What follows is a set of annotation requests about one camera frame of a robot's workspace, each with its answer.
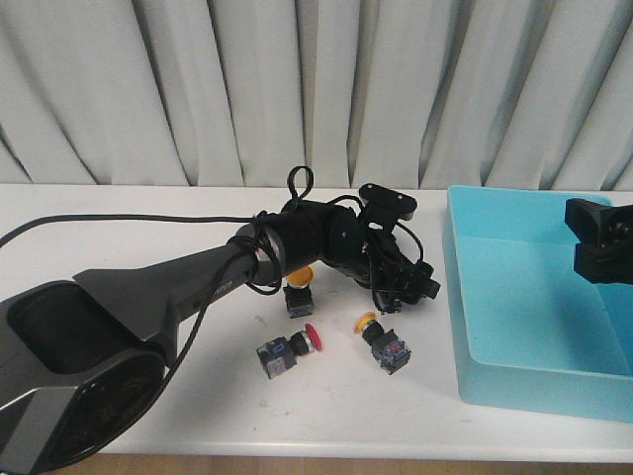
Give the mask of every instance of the black cable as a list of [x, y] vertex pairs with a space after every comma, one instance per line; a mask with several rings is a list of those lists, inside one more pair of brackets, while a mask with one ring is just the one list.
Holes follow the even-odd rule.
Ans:
[[[297, 188], [295, 186], [295, 176], [297, 175], [297, 173], [299, 173], [300, 170], [305, 170], [306, 176], [308, 177], [306, 189], [301, 195], [297, 193]], [[313, 186], [315, 186], [315, 174], [308, 166], [296, 166], [292, 170], [290, 170], [290, 173], [288, 173], [288, 179], [286, 180], [286, 183], [288, 184], [288, 190], [290, 191], [291, 205], [289, 211], [295, 211], [299, 207], [299, 203], [301, 202], [301, 200], [306, 198], [313, 189]]]
[[382, 314], [387, 311], [378, 300], [378, 291], [376, 290], [376, 277], [374, 275], [374, 263], [372, 261], [371, 255], [368, 257], [369, 261], [369, 289], [372, 294], [372, 301], [374, 302], [374, 306], [378, 309], [378, 311]]
[[405, 225], [403, 225], [401, 222], [397, 222], [396, 226], [398, 226], [400, 229], [402, 229], [403, 231], [405, 231], [409, 236], [412, 237], [412, 239], [415, 241], [415, 244], [417, 245], [417, 248], [419, 249], [419, 260], [424, 260], [424, 247], [422, 246], [422, 242], [419, 240], [419, 238], [413, 233], [412, 230], [410, 230], [409, 228], [407, 228]]
[[396, 267], [401, 267], [403, 264], [403, 259], [404, 256], [402, 255], [402, 253], [400, 253], [399, 255], [399, 259], [394, 259], [391, 256], [389, 256], [384, 250], [383, 248], [380, 246], [380, 243], [378, 242], [378, 238], [377, 235], [378, 233], [380, 233], [380, 231], [378, 230], [372, 230], [371, 228], [367, 228], [367, 241], [369, 242], [371, 248], [373, 249], [374, 252], [376, 252], [377, 254], [379, 254], [380, 258], [382, 260], [385, 260], [387, 262], [389, 262], [390, 264], [396, 266]]
[[14, 230], [0, 237], [0, 247], [9, 243], [19, 235], [37, 226], [53, 223], [72, 223], [86, 221], [157, 221], [161, 223], [252, 223], [253, 218], [236, 218], [231, 216], [189, 217], [189, 216], [165, 216], [165, 215], [132, 215], [132, 214], [88, 214], [88, 215], [55, 215], [37, 218], [24, 223]]
[[277, 254], [275, 253], [275, 250], [273, 249], [268, 239], [263, 237], [262, 234], [263, 234], [262, 227], [259, 227], [259, 229], [255, 232], [255, 237], [244, 236], [244, 235], [234, 236], [231, 239], [229, 239], [228, 242], [234, 243], [238, 245], [239, 247], [241, 247], [242, 249], [249, 249], [252, 252], [255, 252], [256, 250], [262, 250], [266, 254], [266, 256], [272, 262], [274, 272], [275, 272], [275, 281], [271, 285], [272, 289], [265, 290], [265, 289], [262, 289], [261, 287], [257, 287], [255, 284], [251, 282], [252, 276], [249, 279], [249, 281], [246, 282], [246, 285], [248, 286], [249, 289], [253, 290], [254, 292], [257, 292], [258, 294], [273, 295], [281, 290], [282, 279], [284, 276], [283, 276], [283, 271], [281, 268], [281, 263], [279, 262], [279, 259], [277, 258]]
[[358, 207], [360, 208], [360, 211], [361, 212], [365, 211], [365, 205], [363, 204], [362, 200], [360, 198], [358, 198], [357, 196], [354, 196], [354, 195], [340, 195], [340, 196], [337, 196], [336, 198], [334, 198], [333, 200], [329, 200], [325, 204], [326, 205], [335, 205], [336, 203], [344, 201], [344, 200], [355, 201], [356, 204], [358, 205]]

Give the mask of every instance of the white curtain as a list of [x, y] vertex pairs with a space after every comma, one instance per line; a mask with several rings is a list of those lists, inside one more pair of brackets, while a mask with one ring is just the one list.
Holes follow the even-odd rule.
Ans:
[[2, 0], [0, 182], [633, 190], [630, 0]]

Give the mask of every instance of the white table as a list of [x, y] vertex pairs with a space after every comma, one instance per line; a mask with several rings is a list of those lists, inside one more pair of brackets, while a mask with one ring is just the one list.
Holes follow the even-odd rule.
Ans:
[[[314, 190], [328, 200], [341, 190]], [[410, 227], [434, 278], [445, 283], [444, 191], [408, 192]], [[608, 194], [614, 203], [633, 193]], [[0, 232], [43, 215], [155, 213], [250, 216], [278, 211], [284, 189], [0, 185]], [[0, 251], [0, 299], [90, 267], [149, 265], [225, 243], [238, 225], [94, 223], [49, 225]], [[399, 243], [410, 257], [415, 247]], [[471, 406], [459, 399], [446, 289], [436, 300], [380, 318], [407, 341], [409, 364], [389, 376], [354, 334], [373, 310], [368, 291], [318, 263], [315, 314], [290, 320], [283, 294], [246, 287], [211, 308], [179, 373], [155, 407], [106, 451], [471, 460], [633, 462], [633, 424]], [[193, 319], [181, 326], [180, 342]], [[321, 353], [273, 380], [255, 348], [313, 324]]]

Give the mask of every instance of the curtain fold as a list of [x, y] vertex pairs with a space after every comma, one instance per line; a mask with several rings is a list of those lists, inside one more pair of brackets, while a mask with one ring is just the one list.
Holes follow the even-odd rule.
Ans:
[[374, 181], [417, 188], [421, 142], [446, 65], [456, 2], [380, 2], [369, 64], [357, 81], [367, 83], [354, 132], [358, 135], [352, 185]]
[[600, 86], [553, 188], [633, 189], [633, 31], [622, 44]]
[[188, 182], [243, 185], [207, 3], [140, 0], [135, 7]]
[[244, 182], [285, 186], [305, 163], [295, 3], [211, 5]]
[[3, 0], [0, 182], [633, 190], [629, 0]]
[[551, 187], [630, 23], [632, 8], [631, 2], [554, 3], [487, 186]]
[[348, 187], [347, 137], [360, 0], [299, 0], [306, 164], [316, 186]]
[[[43, 109], [39, 120], [57, 124], [56, 140], [40, 139], [28, 118], [7, 134], [9, 143], [27, 134], [44, 149], [22, 155], [12, 145], [34, 181], [84, 183], [92, 176], [99, 183], [186, 184], [132, 4], [3, 1], [0, 15], [28, 76], [12, 86], [32, 85]], [[12, 92], [3, 88], [2, 95]], [[3, 108], [2, 127], [23, 113]], [[54, 143], [64, 150], [47, 152]]]
[[421, 188], [486, 182], [550, 9], [475, 3]]

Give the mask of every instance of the cable loop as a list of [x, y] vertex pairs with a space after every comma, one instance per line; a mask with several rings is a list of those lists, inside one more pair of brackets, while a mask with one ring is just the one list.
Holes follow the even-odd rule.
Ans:
[[264, 223], [266, 222], [267, 218], [268, 218], [268, 215], [266, 214], [266, 212], [262, 211], [252, 221], [252, 225], [255, 228], [254, 236], [251, 237], [251, 236], [246, 236], [246, 235], [238, 235], [238, 236], [233, 236], [231, 239], [228, 240], [229, 243], [234, 243], [240, 248], [244, 250], [248, 250], [252, 252], [253, 254], [256, 254], [258, 250], [261, 250], [262, 252], [264, 252], [264, 254], [266, 254], [266, 256], [272, 262], [273, 268], [275, 270], [275, 280], [271, 284], [271, 287], [272, 287], [271, 289], [263, 289], [261, 287], [258, 287], [252, 282], [254, 275], [256, 273], [256, 270], [253, 271], [251, 275], [248, 276], [248, 281], [246, 282], [246, 285], [248, 286], [248, 288], [261, 295], [273, 295], [279, 292], [281, 290], [282, 279], [284, 277], [283, 269], [281, 267], [281, 263], [279, 262], [279, 259], [277, 258], [275, 249], [270, 243], [270, 240], [266, 237], [266, 234], [264, 231]]
[[[299, 173], [300, 170], [305, 170], [306, 177], [308, 178], [306, 189], [301, 195], [297, 193], [297, 187], [295, 186], [295, 176], [297, 176], [297, 173]], [[290, 170], [290, 173], [288, 173], [288, 180], [286, 182], [288, 184], [288, 190], [290, 191], [291, 206], [289, 211], [296, 211], [299, 207], [299, 202], [306, 198], [315, 186], [315, 174], [308, 166], [299, 165]]]

